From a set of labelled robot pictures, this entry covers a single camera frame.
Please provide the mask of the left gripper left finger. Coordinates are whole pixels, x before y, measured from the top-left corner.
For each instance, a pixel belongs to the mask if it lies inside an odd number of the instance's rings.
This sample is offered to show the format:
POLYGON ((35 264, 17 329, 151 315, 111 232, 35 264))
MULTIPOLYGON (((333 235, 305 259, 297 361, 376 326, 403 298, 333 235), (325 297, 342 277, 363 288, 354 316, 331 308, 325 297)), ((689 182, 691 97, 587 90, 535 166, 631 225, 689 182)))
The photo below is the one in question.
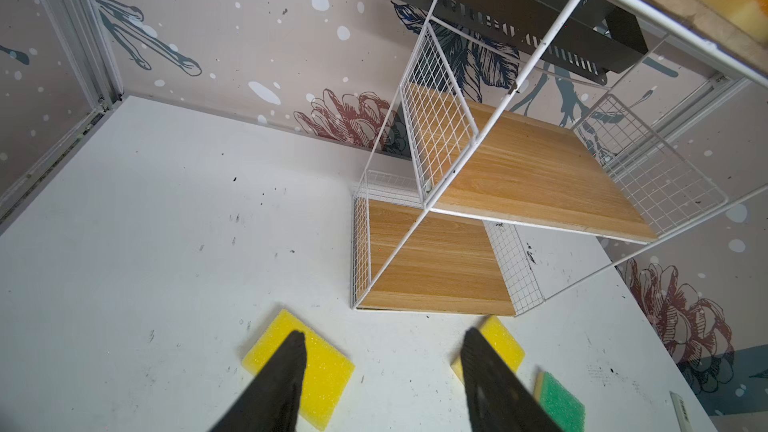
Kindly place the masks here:
POLYGON ((305 334, 291 331, 211 431, 295 431, 306 366, 305 334))

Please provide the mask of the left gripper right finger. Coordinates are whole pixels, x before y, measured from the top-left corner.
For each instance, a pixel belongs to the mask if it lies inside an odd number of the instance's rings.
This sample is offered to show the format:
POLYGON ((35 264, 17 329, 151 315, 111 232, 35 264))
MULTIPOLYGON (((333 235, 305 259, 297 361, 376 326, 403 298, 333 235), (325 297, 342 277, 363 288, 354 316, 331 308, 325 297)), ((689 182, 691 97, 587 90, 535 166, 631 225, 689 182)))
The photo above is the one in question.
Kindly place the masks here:
POLYGON ((466 331, 460 359, 472 431, 561 431, 477 328, 466 331))

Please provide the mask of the yellow sponge left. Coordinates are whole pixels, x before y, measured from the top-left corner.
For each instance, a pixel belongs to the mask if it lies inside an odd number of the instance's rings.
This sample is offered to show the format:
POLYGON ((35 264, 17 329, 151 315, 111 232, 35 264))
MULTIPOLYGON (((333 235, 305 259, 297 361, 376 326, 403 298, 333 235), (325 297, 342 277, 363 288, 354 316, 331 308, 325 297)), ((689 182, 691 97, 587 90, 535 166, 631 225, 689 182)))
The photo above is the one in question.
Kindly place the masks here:
POLYGON ((282 309, 245 354, 241 364, 257 375, 293 332, 304 334, 307 352, 299 415, 318 431, 325 431, 355 370, 354 363, 328 341, 282 309))

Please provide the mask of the yellow sponge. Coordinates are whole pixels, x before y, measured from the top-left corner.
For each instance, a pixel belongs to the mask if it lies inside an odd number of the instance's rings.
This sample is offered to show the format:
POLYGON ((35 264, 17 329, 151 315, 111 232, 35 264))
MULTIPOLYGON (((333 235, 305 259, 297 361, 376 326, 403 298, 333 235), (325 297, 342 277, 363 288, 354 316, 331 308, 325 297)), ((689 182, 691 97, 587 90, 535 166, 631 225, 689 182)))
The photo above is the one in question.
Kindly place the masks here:
POLYGON ((325 431, 355 370, 354 363, 328 341, 282 309, 245 354, 241 364, 257 375, 293 332, 304 334, 307 352, 299 415, 318 431, 325 431))
POLYGON ((517 373, 525 358, 525 351, 497 316, 488 316, 475 327, 493 350, 513 372, 517 373))

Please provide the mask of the yellow sponge right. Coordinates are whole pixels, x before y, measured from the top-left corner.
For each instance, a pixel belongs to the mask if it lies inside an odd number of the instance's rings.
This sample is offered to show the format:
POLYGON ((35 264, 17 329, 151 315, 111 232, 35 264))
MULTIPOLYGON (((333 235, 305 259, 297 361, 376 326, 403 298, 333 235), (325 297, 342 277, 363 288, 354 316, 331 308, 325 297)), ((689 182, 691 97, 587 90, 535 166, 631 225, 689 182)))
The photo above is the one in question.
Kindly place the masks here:
POLYGON ((475 327, 493 350, 513 372, 517 373, 525 358, 525 351, 497 316, 488 316, 475 327))

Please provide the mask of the light green sponge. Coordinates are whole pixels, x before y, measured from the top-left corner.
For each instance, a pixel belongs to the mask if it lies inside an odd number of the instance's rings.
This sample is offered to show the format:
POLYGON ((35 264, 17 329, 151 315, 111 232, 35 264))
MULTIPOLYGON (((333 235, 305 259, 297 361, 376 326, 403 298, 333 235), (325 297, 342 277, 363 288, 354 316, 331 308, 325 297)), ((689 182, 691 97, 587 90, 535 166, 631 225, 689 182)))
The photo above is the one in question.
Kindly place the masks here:
POLYGON ((585 431, 585 406, 550 372, 538 373, 534 397, 562 431, 585 431))

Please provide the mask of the clear tube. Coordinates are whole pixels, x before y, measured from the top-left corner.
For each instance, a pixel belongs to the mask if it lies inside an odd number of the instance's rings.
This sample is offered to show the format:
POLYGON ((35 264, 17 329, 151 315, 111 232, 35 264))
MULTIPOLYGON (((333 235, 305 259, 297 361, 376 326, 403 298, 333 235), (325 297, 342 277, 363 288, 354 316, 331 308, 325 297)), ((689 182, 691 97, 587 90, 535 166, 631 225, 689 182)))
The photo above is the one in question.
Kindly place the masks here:
POLYGON ((682 397, 679 394, 671 391, 670 399, 674 408, 679 430, 681 432, 693 432, 689 414, 682 397))

